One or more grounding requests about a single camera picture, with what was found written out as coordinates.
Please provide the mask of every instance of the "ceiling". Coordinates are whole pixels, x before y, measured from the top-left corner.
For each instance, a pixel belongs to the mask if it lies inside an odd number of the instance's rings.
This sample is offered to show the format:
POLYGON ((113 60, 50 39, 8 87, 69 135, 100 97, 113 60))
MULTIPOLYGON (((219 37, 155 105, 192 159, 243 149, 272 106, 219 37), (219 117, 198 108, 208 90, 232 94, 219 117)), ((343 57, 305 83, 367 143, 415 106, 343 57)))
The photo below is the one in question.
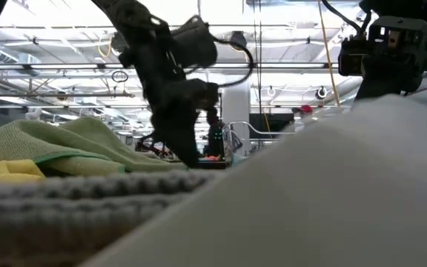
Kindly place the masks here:
MULTIPOLYGON (((179 27, 191 16, 199 14, 209 22, 211 33, 218 38, 228 38, 234 30, 243 31, 255 61, 271 64, 268 71, 262 72, 261 75, 255 72, 248 80, 251 84, 252 107, 259 104, 259 93, 263 105, 324 104, 318 103, 315 92, 321 86, 331 92, 331 76, 326 69, 304 67, 289 70, 274 64, 281 63, 283 64, 281 66, 286 66, 296 63, 327 62, 325 43, 330 50, 331 61, 336 62, 342 37, 352 33, 349 26, 322 6, 325 22, 323 32, 315 0, 264 0, 261 7, 258 1, 253 4, 250 0, 140 2, 152 14, 169 22, 172 28, 179 27)), ((331 3, 353 20, 360 14, 356 1, 331 1, 331 3)), ((27 62, 28 58, 31 63, 65 66, 118 63, 117 52, 110 47, 110 40, 115 32, 110 20, 90 0, 8 0, 0 17, 0 53, 9 56, 9 59, 15 59, 16 63, 22 63, 22 60, 27 62)), ((224 45, 218 45, 217 50, 218 65, 229 67, 202 70, 191 74, 191 77, 222 82, 227 75, 245 72, 244 67, 243 70, 231 67, 244 66, 243 53, 224 45)), ((100 111, 102 114, 109 114, 109 117, 118 118, 113 119, 113 122, 141 123, 143 127, 150 129, 149 111, 143 108, 147 103, 142 98, 142 89, 136 78, 136 72, 123 70, 129 79, 126 82, 115 82, 112 74, 116 71, 118 70, 64 69, 61 66, 58 70, 41 70, 34 76, 34 73, 0 70, 0 93, 38 94, 37 97, 24 98, 24 101, 38 105, 42 103, 62 106, 133 106, 133 108, 100 108, 100 111), (94 93, 97 96, 70 97, 63 101, 44 96, 58 92, 94 93), (120 96, 121 93, 129 94, 130 97, 120 96)), ((352 100, 353 97, 350 96, 354 95, 357 86, 351 88, 351 85, 357 85, 357 79, 334 74, 334 81, 341 100, 345 102, 352 100), (342 85, 348 85, 344 86, 346 90, 341 90, 342 85)), ((18 105, 20 100, 3 99, 0 98, 0 104, 3 101, 6 105, 18 105)), ((329 95, 326 101, 333 99, 329 95)), ((93 112, 89 108, 44 110, 47 115, 60 112, 70 114, 93 112)), ((202 128, 203 124, 201 120, 199 127, 202 128)))

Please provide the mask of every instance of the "white pillar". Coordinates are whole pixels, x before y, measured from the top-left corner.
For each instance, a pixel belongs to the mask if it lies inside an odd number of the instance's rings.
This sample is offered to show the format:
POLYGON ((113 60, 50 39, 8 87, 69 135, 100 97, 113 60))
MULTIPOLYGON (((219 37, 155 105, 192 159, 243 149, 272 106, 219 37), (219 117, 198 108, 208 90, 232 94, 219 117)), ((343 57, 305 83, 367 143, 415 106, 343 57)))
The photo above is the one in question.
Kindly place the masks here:
MULTIPOLYGON (((226 76, 227 82, 237 81, 242 76, 226 76)), ((235 85, 223 89, 222 94, 222 121, 229 122, 250 122, 250 80, 240 85, 235 85)), ((251 144, 250 129, 247 125, 234 125, 237 136, 242 140, 243 146, 237 154, 242 156, 249 153, 251 144)))

